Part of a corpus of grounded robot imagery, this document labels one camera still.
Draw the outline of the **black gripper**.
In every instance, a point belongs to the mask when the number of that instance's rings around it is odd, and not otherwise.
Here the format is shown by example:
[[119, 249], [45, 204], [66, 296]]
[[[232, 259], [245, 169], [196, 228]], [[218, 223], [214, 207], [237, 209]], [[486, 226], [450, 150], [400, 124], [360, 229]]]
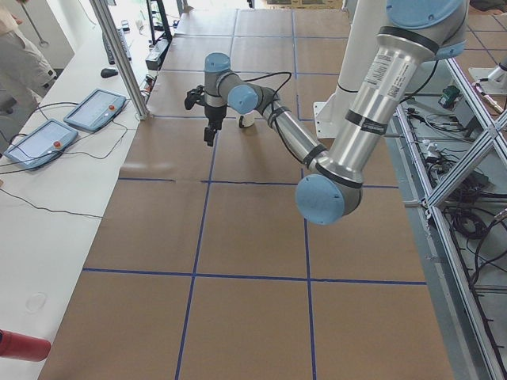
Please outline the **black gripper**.
[[208, 126], [204, 129], [204, 141], [208, 143], [209, 146], [214, 146], [217, 134], [216, 129], [222, 128], [222, 123], [225, 118], [225, 107], [206, 105], [205, 116], [208, 118]]

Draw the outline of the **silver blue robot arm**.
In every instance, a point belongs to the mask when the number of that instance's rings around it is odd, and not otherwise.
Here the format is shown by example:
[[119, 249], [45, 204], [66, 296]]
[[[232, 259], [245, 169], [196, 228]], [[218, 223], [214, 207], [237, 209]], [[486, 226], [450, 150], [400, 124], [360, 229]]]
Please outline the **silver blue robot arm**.
[[316, 118], [335, 133], [323, 146], [281, 102], [276, 90], [242, 80], [228, 55], [209, 54], [199, 101], [213, 144], [229, 108], [258, 112], [286, 149], [309, 169], [295, 201], [309, 222], [329, 225], [360, 204], [363, 170], [422, 63], [459, 55], [465, 44], [466, 1], [359, 1], [335, 93]]

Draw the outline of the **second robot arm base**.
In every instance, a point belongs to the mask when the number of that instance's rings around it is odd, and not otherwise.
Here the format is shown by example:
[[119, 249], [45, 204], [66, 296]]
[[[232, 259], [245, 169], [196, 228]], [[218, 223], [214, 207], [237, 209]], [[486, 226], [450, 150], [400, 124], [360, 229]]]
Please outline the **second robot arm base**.
[[506, 56], [495, 67], [471, 67], [468, 72], [481, 94], [506, 95]]

